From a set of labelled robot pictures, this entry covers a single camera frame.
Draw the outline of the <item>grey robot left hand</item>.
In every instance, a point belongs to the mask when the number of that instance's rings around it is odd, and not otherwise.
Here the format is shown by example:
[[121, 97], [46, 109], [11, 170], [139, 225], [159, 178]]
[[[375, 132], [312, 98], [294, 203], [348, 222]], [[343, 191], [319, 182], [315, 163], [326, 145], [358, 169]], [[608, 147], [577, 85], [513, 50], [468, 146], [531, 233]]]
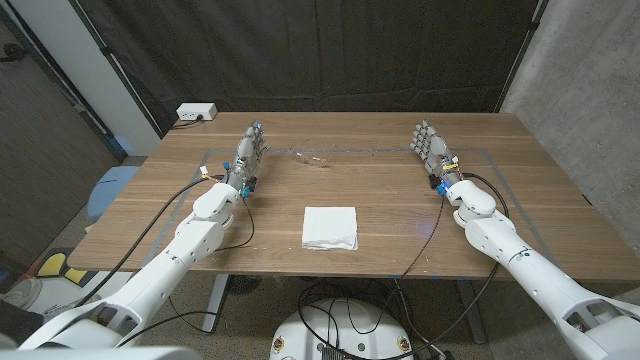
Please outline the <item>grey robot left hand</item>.
[[255, 190], [262, 155], [268, 149], [263, 135], [261, 123], [254, 120], [239, 141], [227, 170], [225, 183], [236, 189], [242, 197], [247, 197]]

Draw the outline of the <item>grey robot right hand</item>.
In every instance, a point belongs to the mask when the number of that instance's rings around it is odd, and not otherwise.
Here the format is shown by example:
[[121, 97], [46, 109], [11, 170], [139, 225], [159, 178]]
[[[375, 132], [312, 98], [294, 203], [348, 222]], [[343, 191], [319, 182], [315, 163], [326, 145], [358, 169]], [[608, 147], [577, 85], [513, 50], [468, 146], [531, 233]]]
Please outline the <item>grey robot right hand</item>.
[[430, 187], [440, 195], [444, 196], [452, 185], [463, 180], [458, 157], [427, 120], [416, 126], [410, 148], [424, 162]]

